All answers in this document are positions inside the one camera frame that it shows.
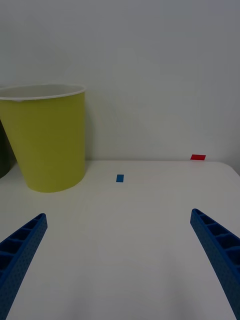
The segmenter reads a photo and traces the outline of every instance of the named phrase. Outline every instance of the yellow paper cup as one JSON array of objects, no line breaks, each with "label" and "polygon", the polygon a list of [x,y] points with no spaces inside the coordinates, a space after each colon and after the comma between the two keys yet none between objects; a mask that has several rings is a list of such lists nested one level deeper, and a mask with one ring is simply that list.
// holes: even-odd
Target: yellow paper cup
[{"label": "yellow paper cup", "polygon": [[0,89],[0,120],[29,188],[56,192],[85,174],[85,87]]}]

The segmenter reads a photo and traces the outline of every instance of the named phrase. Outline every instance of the white table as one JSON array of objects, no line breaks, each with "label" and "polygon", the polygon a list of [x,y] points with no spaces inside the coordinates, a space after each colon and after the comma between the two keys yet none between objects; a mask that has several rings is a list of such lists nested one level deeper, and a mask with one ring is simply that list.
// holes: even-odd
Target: white table
[{"label": "white table", "polygon": [[93,161],[77,186],[38,193],[15,166],[0,179],[0,240],[41,212],[48,229],[7,319],[235,319],[193,208],[240,237],[240,177],[216,162]]}]

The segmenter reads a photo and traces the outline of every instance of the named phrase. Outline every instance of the yellow cup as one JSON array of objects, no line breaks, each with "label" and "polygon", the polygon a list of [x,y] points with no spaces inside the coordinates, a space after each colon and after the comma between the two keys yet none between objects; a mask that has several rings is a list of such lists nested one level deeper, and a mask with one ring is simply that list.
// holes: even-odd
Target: yellow cup
[{"label": "yellow cup", "polygon": [[56,192],[85,174],[85,87],[0,89],[0,120],[29,188]]}]

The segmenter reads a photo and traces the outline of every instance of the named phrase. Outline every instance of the white tabletop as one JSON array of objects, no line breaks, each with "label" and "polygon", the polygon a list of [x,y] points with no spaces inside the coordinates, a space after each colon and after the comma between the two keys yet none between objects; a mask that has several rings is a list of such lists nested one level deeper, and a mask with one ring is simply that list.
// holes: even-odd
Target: white tabletop
[{"label": "white tabletop", "polygon": [[15,166],[0,179],[0,241],[41,212],[48,229],[7,319],[235,319],[193,208],[240,237],[240,177],[216,162],[93,161],[77,186],[38,193]]}]

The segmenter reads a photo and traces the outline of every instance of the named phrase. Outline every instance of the red tape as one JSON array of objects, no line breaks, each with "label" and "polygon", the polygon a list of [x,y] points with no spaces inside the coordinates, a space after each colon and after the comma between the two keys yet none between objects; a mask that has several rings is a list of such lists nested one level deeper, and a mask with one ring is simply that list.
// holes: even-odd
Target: red tape
[{"label": "red tape", "polygon": [[192,154],[191,155],[191,160],[202,160],[204,161],[206,158],[205,154]]}]

